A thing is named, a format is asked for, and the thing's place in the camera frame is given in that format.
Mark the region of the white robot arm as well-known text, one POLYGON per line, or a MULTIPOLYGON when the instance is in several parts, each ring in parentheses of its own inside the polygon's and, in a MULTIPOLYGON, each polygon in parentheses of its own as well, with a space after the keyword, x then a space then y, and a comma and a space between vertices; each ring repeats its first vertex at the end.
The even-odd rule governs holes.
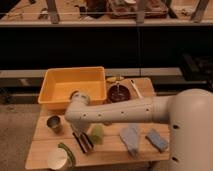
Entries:
POLYGON ((188 89, 173 96, 143 97, 90 106, 73 95, 65 119, 82 132, 90 123, 167 123, 170 128, 169 171, 213 171, 213 93, 188 89))

